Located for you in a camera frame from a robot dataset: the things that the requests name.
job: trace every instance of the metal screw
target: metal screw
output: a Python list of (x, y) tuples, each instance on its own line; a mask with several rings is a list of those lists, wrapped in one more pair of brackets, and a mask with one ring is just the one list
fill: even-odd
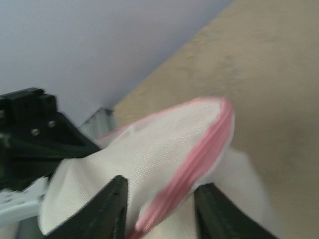
[(5, 117), (5, 111), (1, 110), (0, 111), (0, 119), (3, 119)]
[(38, 128), (34, 128), (33, 130), (31, 130), (31, 134), (33, 136), (37, 136), (40, 134), (40, 130)]
[(56, 122), (55, 122), (54, 120), (49, 121), (49, 123), (48, 123), (48, 126), (49, 126), (50, 128), (55, 127), (55, 125), (56, 125)]

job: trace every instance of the fabric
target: fabric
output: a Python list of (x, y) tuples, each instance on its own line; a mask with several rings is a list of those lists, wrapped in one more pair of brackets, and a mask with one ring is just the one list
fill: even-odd
[[(266, 194), (247, 160), (232, 163), (236, 154), (228, 146), (233, 130), (234, 112), (227, 100), (199, 98), (112, 132), (98, 141), (103, 150), (61, 163), (42, 204), (41, 231), (48, 234), (114, 176), (123, 175), (129, 180), (128, 238), (146, 235), (199, 185), (210, 182), (226, 195), (235, 194), (243, 211), (276, 233)], [(236, 177), (237, 168), (251, 177)]]

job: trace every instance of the black mechanical part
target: black mechanical part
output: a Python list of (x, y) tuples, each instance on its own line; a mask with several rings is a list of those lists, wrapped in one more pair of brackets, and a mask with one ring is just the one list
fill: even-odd
[(85, 207), (44, 239), (123, 239), (128, 182), (116, 176)]
[(198, 239), (277, 239), (237, 208), (214, 184), (195, 191)]
[(23, 190), (50, 177), (64, 158), (86, 157), (100, 149), (62, 113), (57, 100), (30, 88), (0, 96), (0, 190)]

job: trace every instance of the gray wall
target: gray wall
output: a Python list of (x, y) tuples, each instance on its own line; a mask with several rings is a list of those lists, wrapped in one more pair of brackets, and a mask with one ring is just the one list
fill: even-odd
[(77, 124), (111, 108), (231, 0), (2, 0), (0, 94), (57, 94)]

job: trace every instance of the beige table surface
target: beige table surface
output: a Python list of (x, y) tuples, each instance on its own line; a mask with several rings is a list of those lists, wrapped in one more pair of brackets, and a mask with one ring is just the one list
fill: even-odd
[(121, 125), (227, 96), (288, 239), (319, 238), (319, 1), (235, 0), (115, 107)]

